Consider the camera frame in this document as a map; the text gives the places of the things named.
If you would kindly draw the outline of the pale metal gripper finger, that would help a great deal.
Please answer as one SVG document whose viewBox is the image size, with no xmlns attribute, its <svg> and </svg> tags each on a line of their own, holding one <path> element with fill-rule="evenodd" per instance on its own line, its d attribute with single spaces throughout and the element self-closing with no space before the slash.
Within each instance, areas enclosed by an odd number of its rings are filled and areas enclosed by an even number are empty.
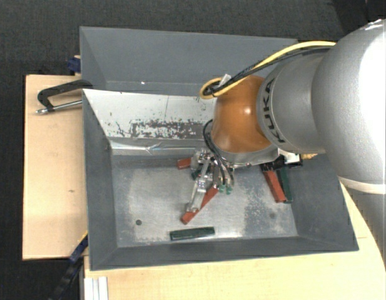
<svg viewBox="0 0 386 300">
<path fill-rule="evenodd" d="M 197 182 L 191 199 L 191 210 L 197 212 L 201 209 L 202 202 L 207 192 L 206 182 Z"/>
<path fill-rule="evenodd" d="M 203 183 L 197 181 L 193 187 L 192 195 L 189 202 L 186 204 L 186 212 L 196 212 L 201 209 L 203 200 Z"/>
</svg>

